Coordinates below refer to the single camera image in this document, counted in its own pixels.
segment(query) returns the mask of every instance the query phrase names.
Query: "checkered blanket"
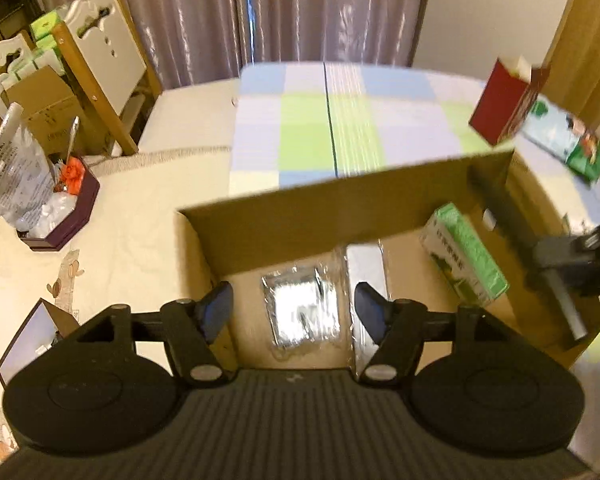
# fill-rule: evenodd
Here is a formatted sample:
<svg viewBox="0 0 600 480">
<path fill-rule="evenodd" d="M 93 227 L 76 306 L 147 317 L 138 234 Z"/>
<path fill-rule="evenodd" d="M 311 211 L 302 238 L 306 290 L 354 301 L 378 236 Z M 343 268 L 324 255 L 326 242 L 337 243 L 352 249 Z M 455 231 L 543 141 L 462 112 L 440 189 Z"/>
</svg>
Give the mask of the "checkered blanket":
<svg viewBox="0 0 600 480">
<path fill-rule="evenodd" d="M 259 63 L 242 71 L 230 194 L 492 150 L 468 124 L 484 82 L 407 68 Z M 575 232 L 600 224 L 586 184 L 522 136 L 512 145 Z"/>
</svg>

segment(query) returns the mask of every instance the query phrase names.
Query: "cardboard box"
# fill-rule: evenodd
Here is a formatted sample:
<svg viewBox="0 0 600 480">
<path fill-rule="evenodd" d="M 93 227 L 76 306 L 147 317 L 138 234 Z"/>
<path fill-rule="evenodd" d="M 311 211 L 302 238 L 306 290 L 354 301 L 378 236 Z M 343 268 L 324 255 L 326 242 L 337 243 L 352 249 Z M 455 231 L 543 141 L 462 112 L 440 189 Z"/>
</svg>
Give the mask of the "cardboard box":
<svg viewBox="0 0 600 480">
<path fill-rule="evenodd" d="M 11 86 L 6 91 L 9 103 L 19 103 L 27 127 L 47 155 L 66 156 L 69 130 L 74 118 L 80 117 L 75 140 L 77 155 L 99 155 L 106 149 L 109 132 L 92 121 L 80 101 L 62 78 L 45 66 Z"/>
<path fill-rule="evenodd" d="M 529 74 L 520 76 L 519 63 L 520 60 L 497 60 L 469 120 L 469 125 L 491 146 L 518 131 L 549 77 L 549 67 L 528 67 Z"/>
<path fill-rule="evenodd" d="M 79 326 L 74 316 L 40 298 L 0 359 L 2 386 L 6 387 L 16 373 L 38 357 L 36 349 L 50 345 L 56 332 L 66 338 Z"/>
<path fill-rule="evenodd" d="M 560 307 L 526 286 L 526 271 L 510 242 L 497 228 L 488 231 L 482 224 L 484 206 L 468 183 L 471 165 L 507 186 L 538 234 L 560 234 L 556 232 L 556 226 L 562 229 L 559 215 L 522 161 L 511 152 L 490 153 L 184 210 L 198 238 L 183 254 L 191 288 L 201 298 L 220 279 L 234 286 L 230 332 L 241 366 L 349 367 L 353 358 L 348 344 L 323 344 L 288 360 L 275 358 L 261 277 L 294 264 L 324 262 L 337 254 L 334 249 L 348 244 L 380 240 L 391 298 L 420 301 L 432 311 L 454 312 L 458 296 L 420 243 L 422 227 L 432 213 L 453 202 L 472 219 L 510 285 L 486 309 L 531 344 L 569 365 L 575 358 L 569 354 L 573 339 Z M 594 335 L 600 330 L 600 302 L 595 298 L 574 301 Z M 350 326 L 347 306 L 340 309 L 341 326 Z M 349 336 L 346 330 L 342 333 Z M 427 345 L 420 365 L 449 351 L 450 344 Z"/>
</svg>

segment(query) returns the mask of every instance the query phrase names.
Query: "dark red box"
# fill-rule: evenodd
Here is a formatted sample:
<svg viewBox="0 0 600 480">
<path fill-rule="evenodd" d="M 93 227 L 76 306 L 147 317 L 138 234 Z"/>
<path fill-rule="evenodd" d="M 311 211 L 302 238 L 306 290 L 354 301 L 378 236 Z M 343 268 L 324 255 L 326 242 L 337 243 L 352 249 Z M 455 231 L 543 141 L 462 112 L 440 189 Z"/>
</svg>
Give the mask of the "dark red box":
<svg viewBox="0 0 600 480">
<path fill-rule="evenodd" d="M 533 68 L 529 83 L 512 76 L 497 60 L 469 125 L 491 146 L 512 137 L 536 102 L 549 70 L 549 67 Z"/>
<path fill-rule="evenodd" d="M 84 164 L 84 178 L 75 209 L 62 220 L 58 227 L 51 231 L 46 238 L 26 238 L 25 233 L 18 232 L 20 240 L 32 251 L 59 251 L 89 222 L 91 210 L 100 190 L 100 183 Z"/>
</svg>

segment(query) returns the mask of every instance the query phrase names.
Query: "mattress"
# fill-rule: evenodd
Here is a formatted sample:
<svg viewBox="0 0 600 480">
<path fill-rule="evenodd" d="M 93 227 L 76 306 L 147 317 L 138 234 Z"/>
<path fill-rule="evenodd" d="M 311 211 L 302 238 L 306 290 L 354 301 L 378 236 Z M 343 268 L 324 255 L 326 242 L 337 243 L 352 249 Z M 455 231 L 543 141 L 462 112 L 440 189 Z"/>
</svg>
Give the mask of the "mattress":
<svg viewBox="0 0 600 480">
<path fill-rule="evenodd" d="M 38 298 L 54 301 L 46 284 L 66 256 L 84 270 L 62 295 L 80 323 L 113 303 L 146 312 L 177 298 L 199 299 L 204 291 L 186 266 L 195 233 L 178 209 L 227 196 L 229 164 L 229 150 L 214 149 L 94 166 L 101 187 L 90 222 L 59 253 L 31 252 L 0 218 L 0 357 Z M 141 345 L 138 353 L 166 367 L 160 344 Z"/>
<path fill-rule="evenodd" d="M 144 127 L 140 152 L 231 146 L 239 86 L 235 78 L 165 90 Z"/>
</svg>

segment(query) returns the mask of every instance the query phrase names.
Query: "green box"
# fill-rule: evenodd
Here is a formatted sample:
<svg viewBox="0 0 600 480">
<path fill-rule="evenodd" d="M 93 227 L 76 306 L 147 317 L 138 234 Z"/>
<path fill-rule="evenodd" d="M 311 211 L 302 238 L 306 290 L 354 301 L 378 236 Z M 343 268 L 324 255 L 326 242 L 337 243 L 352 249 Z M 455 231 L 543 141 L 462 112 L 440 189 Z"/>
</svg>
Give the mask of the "green box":
<svg viewBox="0 0 600 480">
<path fill-rule="evenodd" d="M 62 59 L 62 56 L 60 56 L 60 49 L 58 48 L 56 38 L 54 38 L 51 34 L 45 36 L 41 40 L 37 40 L 36 47 L 38 47 L 40 50 L 53 50 L 58 56 L 58 59 Z"/>
<path fill-rule="evenodd" d="M 509 288 L 471 223 L 454 204 L 436 209 L 420 241 L 465 303 L 486 306 Z"/>
<path fill-rule="evenodd" d="M 57 10 L 52 10 L 31 23 L 31 35 L 37 42 L 51 34 L 51 30 L 62 21 Z"/>
</svg>

